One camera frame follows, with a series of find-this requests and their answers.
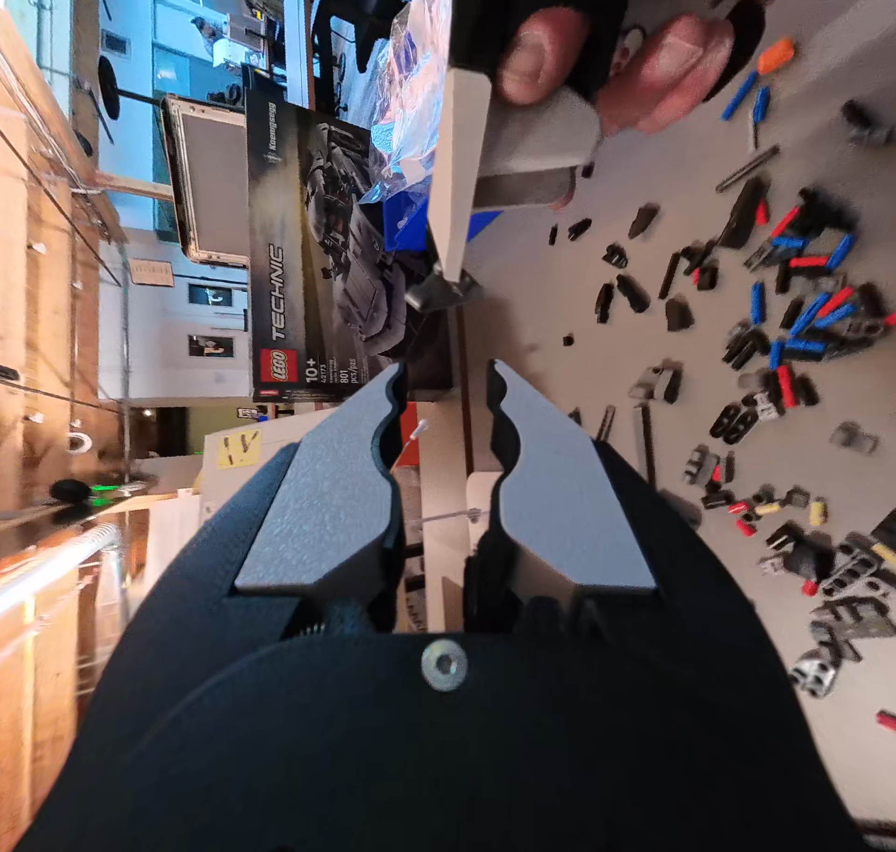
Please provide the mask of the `blue plastic bin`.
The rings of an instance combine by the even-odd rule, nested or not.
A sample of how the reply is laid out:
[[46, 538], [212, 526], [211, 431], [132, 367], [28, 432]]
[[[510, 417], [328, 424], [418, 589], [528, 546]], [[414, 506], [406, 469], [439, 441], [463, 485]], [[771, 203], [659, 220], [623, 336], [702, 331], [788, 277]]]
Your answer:
[[382, 202], [385, 249], [423, 253], [427, 250], [429, 186], [407, 188]]

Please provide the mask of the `white desk with wooden edge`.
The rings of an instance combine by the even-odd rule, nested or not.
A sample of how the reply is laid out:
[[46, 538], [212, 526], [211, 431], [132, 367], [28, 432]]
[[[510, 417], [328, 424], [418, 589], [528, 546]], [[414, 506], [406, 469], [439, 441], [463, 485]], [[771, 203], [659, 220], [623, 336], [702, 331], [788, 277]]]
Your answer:
[[313, 23], [316, 0], [282, 0], [287, 100], [315, 110]]

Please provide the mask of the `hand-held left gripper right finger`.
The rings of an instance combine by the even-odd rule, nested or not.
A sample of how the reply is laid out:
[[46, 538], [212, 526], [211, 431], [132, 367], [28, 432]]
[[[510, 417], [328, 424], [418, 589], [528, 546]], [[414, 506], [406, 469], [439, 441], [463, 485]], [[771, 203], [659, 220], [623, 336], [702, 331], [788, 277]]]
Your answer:
[[504, 361], [489, 364], [488, 394], [503, 469], [491, 515], [510, 542], [511, 592], [576, 599], [592, 591], [655, 591], [588, 433]]

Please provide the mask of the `silver ventilation duct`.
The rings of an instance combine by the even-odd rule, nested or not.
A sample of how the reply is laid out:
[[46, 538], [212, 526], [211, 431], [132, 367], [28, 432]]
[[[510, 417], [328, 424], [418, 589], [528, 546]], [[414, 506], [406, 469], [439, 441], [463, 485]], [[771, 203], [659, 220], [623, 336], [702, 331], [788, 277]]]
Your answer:
[[117, 547], [122, 541], [114, 524], [99, 524], [17, 567], [1, 580], [1, 614], [25, 603], [47, 586], [75, 570], [91, 556]]

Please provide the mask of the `clear plastic bags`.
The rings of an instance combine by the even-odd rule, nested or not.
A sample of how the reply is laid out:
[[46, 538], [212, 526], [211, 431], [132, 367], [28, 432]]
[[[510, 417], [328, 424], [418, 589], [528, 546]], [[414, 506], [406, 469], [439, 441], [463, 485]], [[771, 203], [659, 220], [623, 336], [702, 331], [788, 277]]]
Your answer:
[[362, 204], [384, 202], [432, 176], [452, 6], [453, 0], [409, 0], [392, 21], [387, 48], [376, 62], [371, 187]]

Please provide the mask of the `pile of small lego pieces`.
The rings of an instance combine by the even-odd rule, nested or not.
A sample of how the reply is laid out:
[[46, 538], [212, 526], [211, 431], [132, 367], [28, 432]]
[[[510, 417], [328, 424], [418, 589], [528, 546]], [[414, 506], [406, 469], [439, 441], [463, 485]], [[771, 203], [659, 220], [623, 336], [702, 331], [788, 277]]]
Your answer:
[[673, 407], [662, 441], [733, 448], [761, 426], [759, 462], [833, 492], [868, 534], [894, 547], [894, 309], [875, 284], [843, 272], [857, 241], [848, 204], [801, 188], [787, 213], [770, 207], [771, 177], [734, 183], [722, 229], [677, 244], [654, 295], [644, 269], [611, 241], [601, 282], [568, 270], [563, 291], [584, 285], [594, 314], [558, 348], [569, 388], [548, 400], [592, 436], [612, 430], [620, 404], [634, 413], [638, 464], [656, 483], [651, 407]]

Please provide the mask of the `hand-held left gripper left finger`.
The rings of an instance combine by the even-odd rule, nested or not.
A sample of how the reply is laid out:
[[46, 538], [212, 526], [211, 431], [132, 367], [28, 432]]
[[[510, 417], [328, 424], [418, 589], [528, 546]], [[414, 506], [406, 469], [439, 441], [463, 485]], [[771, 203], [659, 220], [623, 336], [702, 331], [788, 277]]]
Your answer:
[[236, 578], [246, 595], [379, 597], [403, 522], [392, 467], [407, 371], [388, 366], [298, 443]]

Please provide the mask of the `framed grey board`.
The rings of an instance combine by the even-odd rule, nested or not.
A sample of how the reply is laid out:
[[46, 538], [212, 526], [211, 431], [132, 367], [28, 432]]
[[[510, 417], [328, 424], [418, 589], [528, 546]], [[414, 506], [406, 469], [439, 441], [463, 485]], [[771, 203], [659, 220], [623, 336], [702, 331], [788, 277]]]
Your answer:
[[244, 112], [168, 94], [161, 99], [160, 114], [182, 252], [199, 264], [247, 268]]

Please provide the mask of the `black pin with grey connector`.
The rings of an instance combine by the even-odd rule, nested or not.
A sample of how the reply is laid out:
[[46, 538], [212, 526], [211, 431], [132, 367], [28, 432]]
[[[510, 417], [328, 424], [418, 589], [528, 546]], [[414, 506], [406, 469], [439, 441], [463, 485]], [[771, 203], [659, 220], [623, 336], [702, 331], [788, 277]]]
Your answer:
[[851, 143], [874, 148], [894, 143], [894, 127], [881, 123], [854, 99], [843, 104], [840, 115], [847, 125], [847, 138]]

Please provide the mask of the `dark grey lego panel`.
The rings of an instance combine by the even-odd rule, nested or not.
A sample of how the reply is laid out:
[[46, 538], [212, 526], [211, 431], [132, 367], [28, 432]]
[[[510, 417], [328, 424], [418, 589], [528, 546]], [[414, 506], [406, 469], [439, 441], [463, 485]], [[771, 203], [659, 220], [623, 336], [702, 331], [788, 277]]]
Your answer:
[[405, 302], [413, 310], [426, 314], [464, 306], [483, 295], [484, 289], [473, 275], [463, 269], [460, 278], [452, 282], [445, 278], [442, 265], [437, 261], [419, 284], [407, 289]]

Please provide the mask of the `person's right hand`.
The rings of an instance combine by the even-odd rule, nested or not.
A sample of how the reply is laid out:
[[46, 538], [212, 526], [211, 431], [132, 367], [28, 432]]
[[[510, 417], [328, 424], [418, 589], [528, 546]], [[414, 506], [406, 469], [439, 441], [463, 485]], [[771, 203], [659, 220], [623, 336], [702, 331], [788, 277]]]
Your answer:
[[[497, 68], [498, 94], [518, 106], [545, 99], [583, 62], [592, 26], [585, 7], [571, 0], [524, 8]], [[657, 133], [688, 116], [719, 83], [733, 46], [734, 29], [726, 20], [683, 14], [667, 21], [592, 96], [604, 134]]]

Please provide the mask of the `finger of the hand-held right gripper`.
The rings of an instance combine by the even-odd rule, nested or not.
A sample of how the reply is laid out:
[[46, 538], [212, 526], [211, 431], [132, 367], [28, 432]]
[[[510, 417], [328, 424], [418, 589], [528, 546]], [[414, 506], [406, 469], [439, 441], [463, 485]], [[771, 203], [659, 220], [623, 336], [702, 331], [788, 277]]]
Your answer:
[[487, 75], [447, 70], [427, 222], [442, 276], [452, 285], [462, 278], [490, 100]]

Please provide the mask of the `black lego set box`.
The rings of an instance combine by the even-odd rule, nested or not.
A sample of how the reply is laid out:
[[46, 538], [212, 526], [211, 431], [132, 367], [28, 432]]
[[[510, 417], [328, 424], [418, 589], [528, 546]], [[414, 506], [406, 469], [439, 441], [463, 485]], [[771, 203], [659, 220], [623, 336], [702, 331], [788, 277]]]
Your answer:
[[252, 91], [245, 108], [252, 399], [340, 403], [405, 365], [409, 399], [454, 387], [445, 313], [410, 307], [427, 263], [386, 248], [368, 129]]

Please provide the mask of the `black round pedestal table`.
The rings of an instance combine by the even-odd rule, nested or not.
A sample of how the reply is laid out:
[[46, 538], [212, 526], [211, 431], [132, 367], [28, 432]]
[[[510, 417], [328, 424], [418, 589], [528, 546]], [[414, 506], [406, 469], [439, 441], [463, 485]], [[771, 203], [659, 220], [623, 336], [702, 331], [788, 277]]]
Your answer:
[[127, 89], [118, 84], [118, 78], [112, 62], [106, 55], [100, 55], [97, 62], [97, 76], [99, 93], [106, 115], [113, 121], [120, 118], [121, 102], [124, 99], [138, 102], [144, 105], [161, 109], [162, 99], [145, 96]]

